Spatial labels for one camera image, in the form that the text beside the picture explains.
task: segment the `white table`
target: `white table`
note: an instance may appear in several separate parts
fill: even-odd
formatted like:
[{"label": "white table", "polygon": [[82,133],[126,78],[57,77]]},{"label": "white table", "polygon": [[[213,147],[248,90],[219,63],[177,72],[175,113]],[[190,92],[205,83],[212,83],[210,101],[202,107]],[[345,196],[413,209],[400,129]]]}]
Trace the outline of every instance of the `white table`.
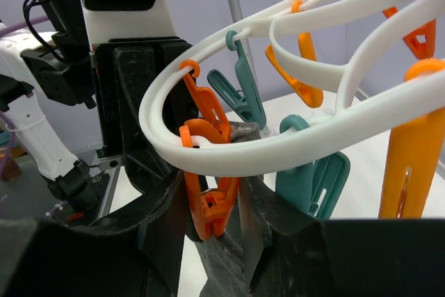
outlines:
[{"label": "white table", "polygon": [[[306,107],[296,94],[264,102],[268,126],[277,134],[280,122],[286,116],[297,114],[306,118],[310,115],[320,115],[323,109],[334,109],[334,101],[335,95],[325,92],[325,100],[319,109]],[[240,120],[233,112],[228,113],[227,116],[232,121]],[[389,131],[343,150],[343,153],[350,159],[351,169],[348,181],[332,215],[333,218],[377,218],[388,139]],[[266,175],[265,183],[275,189],[275,173]],[[128,177],[122,169],[111,211],[119,209],[139,195],[140,193],[130,185]],[[445,217],[444,204],[445,180],[436,173],[423,217]],[[186,238],[179,280],[179,296],[199,296],[206,280],[207,277],[196,248]]]}]

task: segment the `gray cloth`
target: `gray cloth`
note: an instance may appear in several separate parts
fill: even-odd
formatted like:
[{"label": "gray cloth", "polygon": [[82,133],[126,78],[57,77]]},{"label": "gray cloth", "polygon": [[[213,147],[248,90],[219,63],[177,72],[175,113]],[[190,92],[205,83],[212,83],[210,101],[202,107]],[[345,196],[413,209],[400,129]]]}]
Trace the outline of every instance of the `gray cloth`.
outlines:
[{"label": "gray cloth", "polygon": [[[232,143],[261,139],[257,123],[231,122]],[[243,248],[238,204],[235,204],[225,233],[195,243],[207,274],[200,297],[246,297]]]}]

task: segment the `teal clothespin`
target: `teal clothespin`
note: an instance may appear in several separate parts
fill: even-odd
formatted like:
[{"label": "teal clothespin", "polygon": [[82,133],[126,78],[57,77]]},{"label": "teal clothespin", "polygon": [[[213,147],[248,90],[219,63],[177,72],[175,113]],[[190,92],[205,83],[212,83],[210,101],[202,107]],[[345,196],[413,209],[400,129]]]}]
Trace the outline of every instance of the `teal clothespin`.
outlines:
[{"label": "teal clothespin", "polygon": [[[309,127],[300,116],[283,119],[280,133],[294,127],[298,131]],[[317,219],[329,219],[334,211],[350,172],[348,157],[337,152],[315,163],[277,173],[275,192],[295,208]]]},{"label": "teal clothespin", "polygon": [[229,50],[236,51],[238,54],[235,73],[244,96],[239,94],[235,87],[218,70],[210,71],[207,75],[207,81],[244,122],[256,122],[260,129],[264,129],[266,126],[266,113],[264,112],[252,69],[245,56],[243,45],[240,40],[234,42],[236,34],[236,31],[228,31],[225,42]]}]

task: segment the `plastic clip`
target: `plastic clip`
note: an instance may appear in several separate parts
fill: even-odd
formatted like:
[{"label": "plastic clip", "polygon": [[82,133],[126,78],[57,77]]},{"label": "plastic clip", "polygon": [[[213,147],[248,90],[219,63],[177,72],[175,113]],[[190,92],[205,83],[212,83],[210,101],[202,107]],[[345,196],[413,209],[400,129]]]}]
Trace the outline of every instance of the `plastic clip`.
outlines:
[{"label": "plastic clip", "polygon": [[225,42],[229,50],[236,51],[238,54],[235,73],[244,97],[217,70],[209,72],[207,81],[244,122],[256,122],[260,129],[264,129],[267,122],[266,113],[264,112],[252,69],[245,56],[243,44],[240,40],[234,42],[234,36],[237,34],[236,31],[228,31]]},{"label": "plastic clip", "polygon": [[[419,61],[407,71],[405,81],[444,69],[445,62],[438,59]],[[445,108],[391,130],[379,218],[422,216],[444,137]]]},{"label": "plastic clip", "polygon": [[[292,13],[297,13],[299,6],[302,4],[301,0],[295,0],[292,4]],[[314,43],[312,42],[311,33],[302,33],[298,36],[298,47],[303,58],[311,61],[316,61],[316,54]],[[318,108],[323,103],[323,91],[315,88],[288,75],[284,69],[278,64],[275,54],[273,53],[272,45],[266,48],[266,57],[272,66],[278,71],[283,79],[292,87],[300,99],[311,108]]]},{"label": "plastic clip", "polygon": [[[290,115],[280,124],[280,133],[289,128],[298,131],[309,127],[297,115]],[[350,172],[350,161],[345,154],[337,152],[315,163],[277,172],[275,192],[300,211],[316,217],[329,219],[334,211]]]},{"label": "plastic clip", "polygon": [[[389,19],[397,12],[397,8],[391,7],[384,10],[383,14]],[[419,42],[418,36],[422,35],[425,36],[425,42]],[[436,20],[430,21],[406,35],[403,38],[403,42],[405,42],[414,57],[419,60],[434,57],[436,48]]]},{"label": "plastic clip", "polygon": [[[209,128],[208,122],[198,121],[200,120],[187,121],[186,125],[179,128],[184,147],[193,147],[192,135],[203,136],[212,143],[227,143],[220,134],[216,134],[211,127]],[[210,238],[212,234],[216,237],[221,236],[234,207],[240,179],[221,177],[217,189],[201,192],[200,181],[196,174],[184,172],[184,176],[188,203],[197,234],[201,240]]]},{"label": "plastic clip", "polygon": [[193,80],[193,78],[198,78],[201,73],[200,65],[192,59],[187,59],[181,64],[180,68],[184,69],[188,66],[193,69],[193,74],[188,73],[183,79],[193,101],[200,110],[202,117],[218,130],[227,143],[230,142],[232,128],[214,91],[208,87],[196,86]]}]

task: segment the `white plastic hanger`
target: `white plastic hanger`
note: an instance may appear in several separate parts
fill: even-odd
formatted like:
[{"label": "white plastic hanger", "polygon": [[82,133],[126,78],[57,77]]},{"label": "white plastic hanger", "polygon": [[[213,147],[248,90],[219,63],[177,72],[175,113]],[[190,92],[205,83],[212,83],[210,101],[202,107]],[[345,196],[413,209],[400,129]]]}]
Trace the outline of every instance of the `white plastic hanger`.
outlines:
[{"label": "white plastic hanger", "polygon": [[[400,10],[365,39],[347,65],[302,59],[280,47],[278,40],[350,22],[407,0],[342,0],[320,8],[313,7],[326,0],[303,0],[305,11],[291,14],[293,1],[283,1],[214,33],[158,75],[142,100],[139,120],[144,134],[166,161],[200,175],[235,177],[275,172],[325,157],[445,106],[445,71],[441,71],[402,83],[350,107],[371,66],[405,35],[443,14],[445,0],[416,0]],[[199,150],[182,147],[180,137],[170,133],[163,123],[163,103],[176,82],[191,70],[179,70],[180,64],[188,58],[201,62],[223,49],[229,30],[241,32],[235,39],[270,33],[277,60],[286,71],[311,86],[338,93],[336,113],[308,119],[311,127],[303,131],[289,130],[260,141],[215,145],[194,136],[193,144],[199,145]]]}]

